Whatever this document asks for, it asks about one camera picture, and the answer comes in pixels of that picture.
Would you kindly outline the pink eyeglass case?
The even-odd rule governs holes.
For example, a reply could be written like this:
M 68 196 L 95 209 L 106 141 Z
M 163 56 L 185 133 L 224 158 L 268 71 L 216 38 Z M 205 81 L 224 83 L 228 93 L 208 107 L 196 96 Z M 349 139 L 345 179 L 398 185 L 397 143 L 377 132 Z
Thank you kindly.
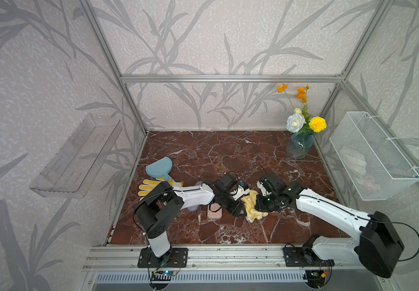
M 213 203 L 208 206 L 207 217 L 210 220 L 219 220 L 222 218 L 222 206 L 218 203 Z

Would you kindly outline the yellow microfiber cloth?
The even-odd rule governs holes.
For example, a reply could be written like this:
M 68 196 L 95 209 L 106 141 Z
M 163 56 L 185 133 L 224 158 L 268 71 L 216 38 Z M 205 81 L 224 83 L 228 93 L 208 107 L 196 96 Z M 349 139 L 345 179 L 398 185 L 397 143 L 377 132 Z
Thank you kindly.
M 268 216 L 268 212 L 260 212 L 255 209 L 258 195 L 257 191 L 250 190 L 248 195 L 241 198 L 246 211 L 246 220 L 249 223 L 253 223 L 257 219 L 262 219 Z

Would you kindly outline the blue-grey fabric eyeglass case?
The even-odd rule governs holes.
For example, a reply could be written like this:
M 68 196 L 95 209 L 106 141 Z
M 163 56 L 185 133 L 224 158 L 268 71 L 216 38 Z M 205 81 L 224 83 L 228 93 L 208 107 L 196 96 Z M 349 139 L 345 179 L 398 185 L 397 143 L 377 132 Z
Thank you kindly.
M 196 212 L 199 209 L 199 205 L 190 206 L 190 207 L 187 207 L 186 209 L 187 209 L 187 211 L 193 213 L 193 212 Z

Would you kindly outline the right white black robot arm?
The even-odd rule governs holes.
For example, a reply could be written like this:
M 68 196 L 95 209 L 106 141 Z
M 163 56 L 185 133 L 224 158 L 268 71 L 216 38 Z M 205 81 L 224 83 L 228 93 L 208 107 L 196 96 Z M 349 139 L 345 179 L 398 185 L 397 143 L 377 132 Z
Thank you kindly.
M 262 195 L 256 199 L 259 212 L 280 212 L 290 207 L 309 213 L 346 233 L 346 238 L 313 235 L 289 255 L 290 262 L 315 266 L 331 261 L 361 264 L 371 273 L 390 278 L 404 251 L 389 217 L 347 208 L 298 183 L 286 184 L 274 173 L 257 183 Z

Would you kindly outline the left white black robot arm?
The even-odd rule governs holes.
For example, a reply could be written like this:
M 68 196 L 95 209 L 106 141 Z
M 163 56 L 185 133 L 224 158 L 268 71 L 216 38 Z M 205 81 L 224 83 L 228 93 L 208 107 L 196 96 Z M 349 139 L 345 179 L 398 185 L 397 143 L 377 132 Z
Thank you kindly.
M 234 217 L 245 216 L 247 212 L 239 199 L 249 193 L 248 185 L 231 173 L 213 183 L 190 187 L 160 181 L 135 207 L 133 217 L 145 233 L 154 257 L 162 258 L 171 253 L 167 230 L 181 210 L 218 204 Z

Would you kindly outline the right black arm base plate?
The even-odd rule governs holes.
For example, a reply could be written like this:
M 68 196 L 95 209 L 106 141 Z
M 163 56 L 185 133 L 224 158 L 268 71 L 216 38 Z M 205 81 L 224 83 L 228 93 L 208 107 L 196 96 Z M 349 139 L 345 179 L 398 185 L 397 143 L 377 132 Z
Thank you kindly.
M 334 267 L 335 262 L 331 259 L 320 259 L 310 246 L 294 246 L 286 244 L 283 248 L 283 259 L 287 267 Z

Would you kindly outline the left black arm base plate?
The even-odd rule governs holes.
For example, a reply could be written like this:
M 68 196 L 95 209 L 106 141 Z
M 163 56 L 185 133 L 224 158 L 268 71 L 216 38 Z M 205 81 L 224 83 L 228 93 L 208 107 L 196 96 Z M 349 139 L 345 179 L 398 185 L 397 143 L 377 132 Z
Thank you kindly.
M 188 248 L 171 248 L 161 257 L 155 256 L 149 248 L 140 251 L 138 268 L 159 268 L 159 267 L 186 267 L 188 259 Z

